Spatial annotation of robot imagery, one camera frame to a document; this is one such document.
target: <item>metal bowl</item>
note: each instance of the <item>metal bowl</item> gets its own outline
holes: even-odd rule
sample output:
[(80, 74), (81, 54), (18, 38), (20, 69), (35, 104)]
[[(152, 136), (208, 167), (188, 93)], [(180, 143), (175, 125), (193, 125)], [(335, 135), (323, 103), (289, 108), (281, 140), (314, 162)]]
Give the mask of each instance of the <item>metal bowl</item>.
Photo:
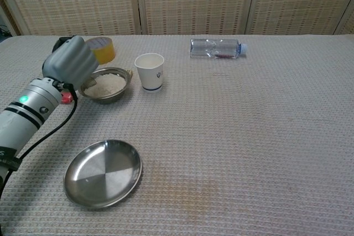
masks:
[(134, 189), (142, 168), (133, 146), (120, 140), (104, 140), (88, 146), (73, 159), (65, 173), (64, 190), (73, 203), (108, 207)]
[[(89, 88), (95, 84), (94, 79), (98, 76), (105, 75), (105, 74), (115, 74), (117, 76), (123, 77), (126, 80), (126, 85), (120, 90), (117, 91), (116, 93), (113, 93), (111, 95), (106, 95), (103, 97), (92, 97), (87, 95), (84, 91), (85, 89)], [(124, 69), (119, 69), (117, 67), (107, 67), (105, 69), (99, 69), (96, 70), (94, 73), (91, 74), (90, 78), (79, 88), (79, 93), (83, 95), (84, 97), (90, 98), (95, 102), (102, 103), (102, 104), (109, 104), (112, 102), (116, 102), (119, 100), (123, 94), (124, 91), (127, 89), (129, 86), (131, 79), (132, 79), (133, 71), (129, 70), (124, 70)]]

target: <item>yellow tape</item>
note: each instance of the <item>yellow tape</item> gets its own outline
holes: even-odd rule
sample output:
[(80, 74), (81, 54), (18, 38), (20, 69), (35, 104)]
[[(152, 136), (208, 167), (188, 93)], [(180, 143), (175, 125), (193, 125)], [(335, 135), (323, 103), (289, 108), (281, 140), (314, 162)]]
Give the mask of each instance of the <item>yellow tape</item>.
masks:
[(116, 57), (113, 42), (108, 37), (95, 37), (86, 41), (100, 65), (112, 61)]

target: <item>white rice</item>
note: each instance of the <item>white rice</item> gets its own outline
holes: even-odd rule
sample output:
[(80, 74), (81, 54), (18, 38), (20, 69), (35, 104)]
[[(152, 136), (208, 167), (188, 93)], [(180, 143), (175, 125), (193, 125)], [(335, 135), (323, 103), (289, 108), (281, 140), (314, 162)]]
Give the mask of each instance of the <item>white rice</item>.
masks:
[(126, 85), (123, 77), (115, 74), (105, 74), (95, 78), (97, 84), (85, 89), (85, 93), (91, 97), (104, 97), (120, 91)]

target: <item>water bottle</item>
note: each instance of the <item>water bottle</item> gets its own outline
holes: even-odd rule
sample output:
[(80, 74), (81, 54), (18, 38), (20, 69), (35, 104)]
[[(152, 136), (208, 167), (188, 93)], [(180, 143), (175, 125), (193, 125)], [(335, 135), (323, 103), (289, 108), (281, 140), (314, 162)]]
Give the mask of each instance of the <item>water bottle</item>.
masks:
[(227, 39), (191, 39), (190, 57), (209, 58), (236, 58), (245, 55), (246, 44), (240, 44), (238, 40)]

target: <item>white paper cup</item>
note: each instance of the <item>white paper cup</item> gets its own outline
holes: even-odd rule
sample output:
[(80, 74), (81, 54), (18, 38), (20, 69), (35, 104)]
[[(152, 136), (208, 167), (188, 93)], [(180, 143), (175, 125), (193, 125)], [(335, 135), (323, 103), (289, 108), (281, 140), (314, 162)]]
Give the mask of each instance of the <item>white paper cup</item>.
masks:
[(155, 53), (139, 55), (135, 59), (143, 89), (158, 92), (162, 88), (164, 57)]

